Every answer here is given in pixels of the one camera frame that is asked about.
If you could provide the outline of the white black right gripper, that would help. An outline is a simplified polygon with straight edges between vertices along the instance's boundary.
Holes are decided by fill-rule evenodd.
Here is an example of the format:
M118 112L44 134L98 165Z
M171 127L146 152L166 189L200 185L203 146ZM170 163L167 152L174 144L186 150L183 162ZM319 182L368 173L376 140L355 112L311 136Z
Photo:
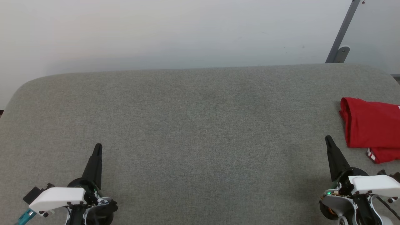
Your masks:
M319 201L321 213L337 225L394 225L380 215L373 201L377 199L400 220L390 203L400 200L400 183L386 175L369 176L349 165L334 139L325 137L327 157L333 185Z

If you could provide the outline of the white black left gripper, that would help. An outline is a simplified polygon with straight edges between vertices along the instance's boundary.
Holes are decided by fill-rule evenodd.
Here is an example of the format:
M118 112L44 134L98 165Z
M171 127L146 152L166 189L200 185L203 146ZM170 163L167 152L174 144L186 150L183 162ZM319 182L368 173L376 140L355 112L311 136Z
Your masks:
M81 178L67 187L45 190L28 206L28 219L48 217L57 208L66 208L65 225L111 225L117 202L100 194L102 181L102 144L97 143Z

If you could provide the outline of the red basketball jersey white trim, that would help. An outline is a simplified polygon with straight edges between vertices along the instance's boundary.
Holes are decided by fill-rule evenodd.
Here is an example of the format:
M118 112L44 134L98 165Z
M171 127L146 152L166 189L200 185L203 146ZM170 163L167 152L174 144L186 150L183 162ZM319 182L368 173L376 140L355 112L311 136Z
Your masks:
M344 97L339 113L347 147L367 149L376 164L400 160L400 105Z

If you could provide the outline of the grey fabric sofa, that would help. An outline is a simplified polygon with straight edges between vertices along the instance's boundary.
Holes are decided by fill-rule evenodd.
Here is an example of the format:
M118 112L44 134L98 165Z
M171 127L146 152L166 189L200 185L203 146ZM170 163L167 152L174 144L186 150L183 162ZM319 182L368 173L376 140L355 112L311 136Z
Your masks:
M0 118L0 225L34 186L65 187L101 143L112 225L333 225L325 136L349 164L343 97L400 104L400 85L369 66L316 64L61 74L23 84Z

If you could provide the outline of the grey metal pole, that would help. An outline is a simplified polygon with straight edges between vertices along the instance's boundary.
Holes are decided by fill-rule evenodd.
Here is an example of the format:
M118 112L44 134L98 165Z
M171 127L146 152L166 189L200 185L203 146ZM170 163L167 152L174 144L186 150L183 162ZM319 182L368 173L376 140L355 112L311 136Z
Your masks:
M361 0L352 0L325 63L333 63L337 50L342 46L347 46L342 45L342 42L360 2Z

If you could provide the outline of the grey rounded metal bracket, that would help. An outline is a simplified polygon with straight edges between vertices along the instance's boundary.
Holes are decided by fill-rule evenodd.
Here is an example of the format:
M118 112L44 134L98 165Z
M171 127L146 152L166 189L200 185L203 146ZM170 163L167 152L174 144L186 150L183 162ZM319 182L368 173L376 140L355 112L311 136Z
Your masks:
M336 55L334 57L334 60L332 63L344 63L346 60L346 57L348 56L348 53L350 51L350 47L349 46L342 46L340 47L337 52Z

